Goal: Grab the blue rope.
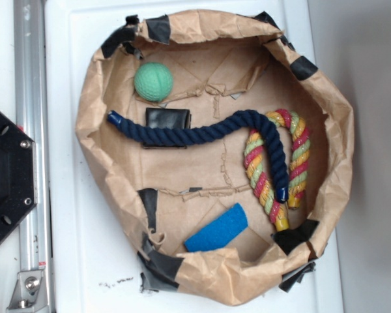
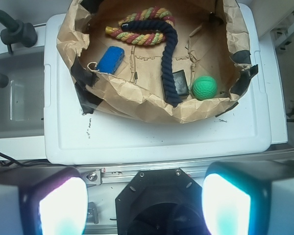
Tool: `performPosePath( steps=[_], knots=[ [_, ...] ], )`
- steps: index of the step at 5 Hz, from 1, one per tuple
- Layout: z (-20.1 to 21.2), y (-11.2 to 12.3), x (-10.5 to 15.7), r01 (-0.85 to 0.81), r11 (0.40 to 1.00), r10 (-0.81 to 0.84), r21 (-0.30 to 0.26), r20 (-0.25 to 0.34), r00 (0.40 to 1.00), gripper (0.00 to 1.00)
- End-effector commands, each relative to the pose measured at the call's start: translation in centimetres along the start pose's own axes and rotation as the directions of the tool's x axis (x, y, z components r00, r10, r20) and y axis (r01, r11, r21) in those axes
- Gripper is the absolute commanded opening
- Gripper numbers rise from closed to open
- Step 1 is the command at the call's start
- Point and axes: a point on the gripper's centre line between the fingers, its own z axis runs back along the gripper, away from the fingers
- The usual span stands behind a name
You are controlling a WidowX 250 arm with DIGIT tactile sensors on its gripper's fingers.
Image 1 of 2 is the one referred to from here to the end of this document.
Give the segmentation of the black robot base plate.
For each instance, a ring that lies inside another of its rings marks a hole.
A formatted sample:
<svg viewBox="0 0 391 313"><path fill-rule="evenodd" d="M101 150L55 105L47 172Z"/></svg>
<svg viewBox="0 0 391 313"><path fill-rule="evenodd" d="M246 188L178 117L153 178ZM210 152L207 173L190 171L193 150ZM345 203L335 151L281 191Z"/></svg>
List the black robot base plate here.
<svg viewBox="0 0 391 313"><path fill-rule="evenodd" d="M35 142L0 112L0 245L36 205Z"/></svg>

